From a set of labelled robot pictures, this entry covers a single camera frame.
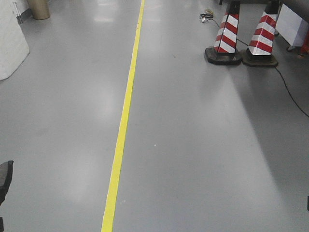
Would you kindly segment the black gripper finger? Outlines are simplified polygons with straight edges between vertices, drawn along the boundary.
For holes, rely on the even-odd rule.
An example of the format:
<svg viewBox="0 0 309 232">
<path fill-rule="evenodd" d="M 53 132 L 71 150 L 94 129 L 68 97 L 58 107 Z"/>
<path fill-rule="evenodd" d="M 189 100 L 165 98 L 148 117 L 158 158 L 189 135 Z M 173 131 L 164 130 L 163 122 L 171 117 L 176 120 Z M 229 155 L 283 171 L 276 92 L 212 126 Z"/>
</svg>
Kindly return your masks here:
<svg viewBox="0 0 309 232">
<path fill-rule="evenodd" d="M 0 165 L 0 203 L 5 201 L 13 175 L 13 160 L 9 160 Z"/>
</svg>

